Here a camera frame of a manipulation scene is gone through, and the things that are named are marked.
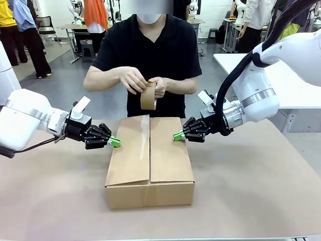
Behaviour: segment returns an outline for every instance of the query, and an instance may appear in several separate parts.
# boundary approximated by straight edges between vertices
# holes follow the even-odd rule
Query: chair leg
[[[58,39],[58,37],[57,37],[57,34],[56,34],[56,39],[57,39],[58,44],[60,45],[60,47],[62,47],[62,46],[61,46],[61,43],[59,42],[59,39]]]

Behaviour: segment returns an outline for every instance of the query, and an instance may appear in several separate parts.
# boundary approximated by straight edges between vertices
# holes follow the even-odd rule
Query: white face mask
[[[154,24],[161,17],[161,14],[137,14],[137,17],[144,24]]]

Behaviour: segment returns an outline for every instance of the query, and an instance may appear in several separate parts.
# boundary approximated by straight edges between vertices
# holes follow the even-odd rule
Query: shirt collar
[[[143,34],[139,29],[136,14],[133,14],[129,18],[129,26],[130,26],[132,39],[140,40]],[[160,37],[162,38],[172,37],[174,36],[175,31],[176,31],[176,27],[175,27],[174,16],[172,14],[166,14],[166,23],[162,30],[162,33],[160,34]]]

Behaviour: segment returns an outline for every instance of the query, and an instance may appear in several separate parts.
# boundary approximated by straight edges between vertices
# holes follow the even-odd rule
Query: blue shirt
[[[27,0],[8,0],[8,3],[10,10],[14,12],[14,19],[17,22],[20,32],[36,27],[30,9],[28,8]]]

